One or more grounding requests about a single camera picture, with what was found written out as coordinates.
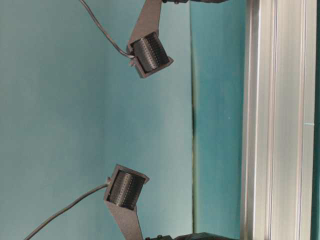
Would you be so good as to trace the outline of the black gripper lower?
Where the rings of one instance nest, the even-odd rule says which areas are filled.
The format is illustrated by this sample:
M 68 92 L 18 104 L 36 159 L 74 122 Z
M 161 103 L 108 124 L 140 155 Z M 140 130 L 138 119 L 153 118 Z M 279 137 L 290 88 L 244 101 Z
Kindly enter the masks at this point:
M 221 235 L 216 235 L 208 232 L 192 233 L 186 235 L 180 235 L 172 238 L 170 235 L 158 235 L 157 237 L 146 237 L 145 240 L 234 240 Z

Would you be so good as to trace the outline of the black gripper upper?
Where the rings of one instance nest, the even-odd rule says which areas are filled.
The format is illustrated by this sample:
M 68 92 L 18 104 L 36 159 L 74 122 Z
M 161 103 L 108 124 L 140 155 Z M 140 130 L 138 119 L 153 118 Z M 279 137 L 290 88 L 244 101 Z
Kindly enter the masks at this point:
M 228 0 L 162 0 L 163 3 L 168 3 L 168 2 L 172 2 L 175 4 L 179 4 L 179 3 L 187 3 L 187 2 L 199 2 L 199 3 L 208 3 L 208 4 L 219 4 L 219 3 L 223 3 L 226 2 Z

